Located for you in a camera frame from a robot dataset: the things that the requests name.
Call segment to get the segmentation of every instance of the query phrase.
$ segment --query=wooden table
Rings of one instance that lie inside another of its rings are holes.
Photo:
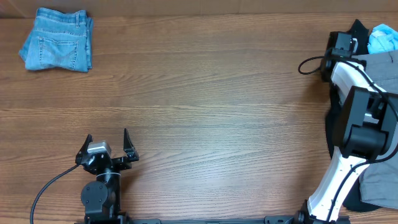
[[[0,20],[0,223],[28,223],[37,192],[74,165],[87,134],[140,161],[122,173],[134,218],[291,215],[328,167],[328,84],[297,65],[354,19],[398,28],[396,13],[95,18],[89,73],[28,72],[31,19]],[[311,69],[319,62],[310,63]],[[40,198],[36,223],[82,221],[80,167]],[[398,212],[353,213],[392,223]]]

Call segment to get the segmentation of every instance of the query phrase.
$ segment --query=blue denim fabric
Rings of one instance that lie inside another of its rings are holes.
[[[64,14],[38,8],[34,27],[19,55],[28,70],[61,67],[88,72],[94,22],[81,10]]]

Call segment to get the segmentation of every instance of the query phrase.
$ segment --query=blue folded cloth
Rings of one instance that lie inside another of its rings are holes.
[[[398,32],[385,24],[378,25],[369,37],[368,50],[369,54],[398,50]]]
[[[28,70],[61,67],[88,72],[94,22],[86,11],[64,14],[38,8],[34,27],[19,55]]]

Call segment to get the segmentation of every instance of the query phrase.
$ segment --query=gray cloth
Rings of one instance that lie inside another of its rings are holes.
[[[366,73],[381,88],[398,94],[398,50],[391,52],[353,56],[366,60]],[[383,156],[388,156],[397,146],[398,129],[391,148]],[[386,162],[371,164],[359,177],[361,200],[387,208],[398,209],[398,155]]]

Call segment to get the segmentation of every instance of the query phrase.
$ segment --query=black fabric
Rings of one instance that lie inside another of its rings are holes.
[[[331,140],[333,127],[341,113],[339,101],[340,98],[338,96],[337,89],[335,87],[330,87],[330,110],[325,117],[326,142],[328,143],[330,158],[333,156],[333,151],[335,150]],[[361,201],[359,185],[359,179],[357,179],[343,202],[344,207],[353,212],[370,212],[380,208],[380,206]]]
[[[369,29],[363,26],[362,22],[358,19],[355,20],[351,29],[347,31],[353,38],[358,40],[358,49],[354,55],[369,54],[368,43],[369,43]]]

